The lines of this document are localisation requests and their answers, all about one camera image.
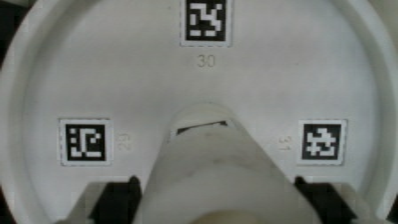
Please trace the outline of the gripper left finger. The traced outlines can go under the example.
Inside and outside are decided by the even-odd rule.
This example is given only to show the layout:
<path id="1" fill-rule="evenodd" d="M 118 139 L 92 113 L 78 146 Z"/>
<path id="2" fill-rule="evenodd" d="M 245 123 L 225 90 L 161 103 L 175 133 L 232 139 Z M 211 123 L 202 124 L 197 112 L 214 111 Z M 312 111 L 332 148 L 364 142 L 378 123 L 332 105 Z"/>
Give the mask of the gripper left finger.
<path id="1" fill-rule="evenodd" d="M 67 217 L 54 224 L 133 224 L 142 199 L 140 179 L 92 182 L 79 194 Z"/>

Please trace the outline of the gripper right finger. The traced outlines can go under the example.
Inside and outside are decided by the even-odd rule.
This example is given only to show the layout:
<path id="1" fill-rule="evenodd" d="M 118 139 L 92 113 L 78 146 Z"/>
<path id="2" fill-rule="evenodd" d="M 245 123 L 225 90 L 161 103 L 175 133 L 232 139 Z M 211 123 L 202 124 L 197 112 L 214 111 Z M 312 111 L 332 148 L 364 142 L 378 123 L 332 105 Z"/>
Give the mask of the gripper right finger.
<path id="1" fill-rule="evenodd" d="M 309 201 L 321 224 L 380 224 L 365 201 L 348 184 L 312 183 L 296 176 L 294 187 Z"/>

